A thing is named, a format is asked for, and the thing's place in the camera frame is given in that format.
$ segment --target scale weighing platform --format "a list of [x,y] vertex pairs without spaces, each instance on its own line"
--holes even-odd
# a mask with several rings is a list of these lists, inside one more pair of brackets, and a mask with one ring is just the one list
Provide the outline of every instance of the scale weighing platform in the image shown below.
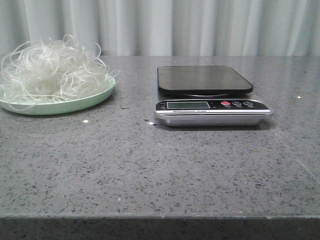
[[227,66],[162,66],[157,78],[155,116],[167,126],[256,126],[273,114]]

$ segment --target plate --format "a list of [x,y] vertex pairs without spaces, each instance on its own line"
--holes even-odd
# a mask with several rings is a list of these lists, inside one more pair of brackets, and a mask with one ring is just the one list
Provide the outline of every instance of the plate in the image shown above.
[[90,108],[106,100],[113,92],[116,83],[114,78],[109,81],[111,84],[110,88],[92,96],[63,102],[39,103],[33,106],[32,104],[9,103],[5,101],[4,92],[0,89],[0,106],[10,112],[24,115],[55,115],[71,113]]

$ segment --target curtain fold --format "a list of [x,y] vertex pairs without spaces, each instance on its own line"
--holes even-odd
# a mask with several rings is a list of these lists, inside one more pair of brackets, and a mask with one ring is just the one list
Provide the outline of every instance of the curtain fold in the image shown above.
[[320,0],[0,0],[0,55],[70,34],[110,56],[320,56]]

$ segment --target scale button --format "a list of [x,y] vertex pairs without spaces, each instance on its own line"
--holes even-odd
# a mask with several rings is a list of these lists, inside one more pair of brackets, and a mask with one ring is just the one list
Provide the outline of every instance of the scale button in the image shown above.
[[232,104],[235,106],[241,106],[241,102],[239,101],[233,101]]
[[250,101],[244,101],[243,104],[249,107],[253,105],[253,103]]
[[228,102],[228,101],[222,101],[221,104],[222,104],[223,106],[229,106],[231,103]]

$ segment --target gray countertop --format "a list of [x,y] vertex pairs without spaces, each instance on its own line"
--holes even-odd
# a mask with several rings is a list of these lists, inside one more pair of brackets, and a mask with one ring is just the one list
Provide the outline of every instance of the gray countertop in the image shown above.
[[[0,218],[320,219],[320,57],[102,59],[121,73],[97,106],[0,109]],[[274,116],[256,127],[152,124],[157,68],[175,65],[232,67]]]

